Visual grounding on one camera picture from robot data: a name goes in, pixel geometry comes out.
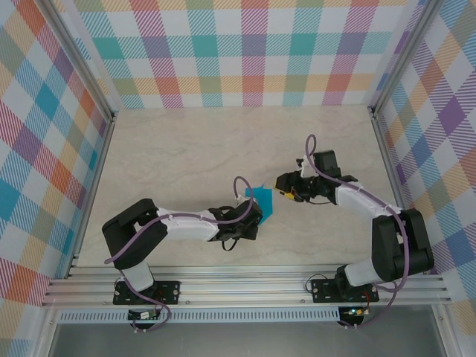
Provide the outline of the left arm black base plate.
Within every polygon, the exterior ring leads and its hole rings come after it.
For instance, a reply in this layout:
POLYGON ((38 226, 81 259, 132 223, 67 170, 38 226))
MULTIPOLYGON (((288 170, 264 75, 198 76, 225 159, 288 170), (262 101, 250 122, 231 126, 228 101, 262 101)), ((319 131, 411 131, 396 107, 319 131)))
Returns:
POLYGON ((118 281, 115 283, 112 303, 114 305, 146 305, 152 304, 149 299, 153 299, 167 305, 177 305, 179 293, 179 281, 156 280, 152 286, 140 292, 141 295, 147 297, 147 299, 143 299, 133 293, 124 281, 118 281))

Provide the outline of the aluminium side rail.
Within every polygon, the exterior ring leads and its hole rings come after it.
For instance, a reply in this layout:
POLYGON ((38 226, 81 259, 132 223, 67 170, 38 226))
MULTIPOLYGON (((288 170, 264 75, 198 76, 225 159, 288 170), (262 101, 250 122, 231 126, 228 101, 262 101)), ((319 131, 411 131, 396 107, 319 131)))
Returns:
POLYGON ((86 229, 88 227, 92 208, 94 205, 94 200, 97 195, 97 189, 99 187, 100 178, 103 172, 104 164, 106 162, 106 156, 109 151, 110 143, 112 141, 112 136, 115 130, 116 121, 117 121, 117 118, 112 118, 106 127, 107 130, 106 130, 106 135, 103 142, 103 147, 101 148, 100 155, 95 165, 94 175, 92 176, 92 180, 91 180, 91 187, 88 192, 88 195, 86 196, 85 207, 83 212, 81 213, 79 226, 77 228, 77 232, 73 235, 73 239, 69 246, 68 253, 66 254, 65 264, 62 267, 61 273, 59 275, 61 279, 67 278, 74 258, 80 253, 80 249, 82 247, 83 240, 86 235, 86 229))
POLYGON ((401 208, 401 213, 399 215, 402 217, 402 221, 404 222, 404 232, 408 236, 407 238, 403 238, 403 243, 401 244, 402 248, 404 248, 403 245, 405 243, 408 244, 408 258, 405 258, 405 262, 409 265, 408 274, 418 274, 420 272, 431 270, 434 264, 434 259, 422 214, 414 208, 409 208, 408 204, 405 203, 402 186, 399 182, 396 168, 391 161, 390 147, 385 141, 385 136, 377 115, 372 111, 370 111, 370 119, 382 154, 395 203, 399 208, 401 208))

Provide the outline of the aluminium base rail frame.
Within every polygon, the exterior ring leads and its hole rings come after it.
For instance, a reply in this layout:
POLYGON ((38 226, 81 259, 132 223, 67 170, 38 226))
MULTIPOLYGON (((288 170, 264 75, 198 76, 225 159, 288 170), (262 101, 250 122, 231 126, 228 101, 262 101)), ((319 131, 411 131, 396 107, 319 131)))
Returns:
MULTIPOLYGON (((282 307, 310 306, 312 297, 304 283, 311 276, 332 277, 335 265, 271 266, 153 266, 157 280, 180 282, 180 307, 282 307)), ((111 307, 114 283, 112 267, 74 266, 65 279, 52 280, 42 308, 111 307)))

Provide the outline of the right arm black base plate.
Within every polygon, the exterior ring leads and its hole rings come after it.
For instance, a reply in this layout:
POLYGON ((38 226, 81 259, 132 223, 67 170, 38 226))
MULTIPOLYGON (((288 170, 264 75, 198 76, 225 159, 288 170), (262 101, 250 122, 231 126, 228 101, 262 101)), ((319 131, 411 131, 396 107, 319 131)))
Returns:
POLYGON ((335 279, 313 279, 310 291, 314 303, 375 303, 379 302, 379 293, 371 284, 363 286, 345 286, 342 289, 335 279))

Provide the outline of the blue paper sheet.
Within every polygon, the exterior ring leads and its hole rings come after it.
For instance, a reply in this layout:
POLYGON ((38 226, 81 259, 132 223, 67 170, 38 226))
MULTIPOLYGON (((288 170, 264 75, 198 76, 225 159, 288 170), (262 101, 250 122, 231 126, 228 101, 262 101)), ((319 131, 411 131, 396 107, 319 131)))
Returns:
POLYGON ((260 206, 263 217, 259 225, 262 225, 274 213, 273 190, 262 184, 259 187, 251 188, 254 200, 260 206))

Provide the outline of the aluminium corner post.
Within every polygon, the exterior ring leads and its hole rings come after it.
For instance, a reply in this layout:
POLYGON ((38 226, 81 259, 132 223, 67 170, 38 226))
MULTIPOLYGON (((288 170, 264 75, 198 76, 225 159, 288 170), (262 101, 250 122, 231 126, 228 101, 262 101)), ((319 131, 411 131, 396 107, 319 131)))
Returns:
POLYGON ((379 112, 389 101, 403 71, 413 59, 444 2, 445 0, 408 0, 364 97, 371 120, 379 117, 379 112))
POLYGON ((108 122, 113 122, 115 119, 115 111, 107 102, 103 91, 97 84, 97 81, 74 40, 74 37, 70 34, 68 27, 62 20, 54 3, 52 0, 34 0, 34 2, 45 17, 47 23, 51 26, 54 34, 62 45, 64 52, 85 83, 85 87, 89 90, 91 97, 97 104, 100 112, 107 118, 108 122))

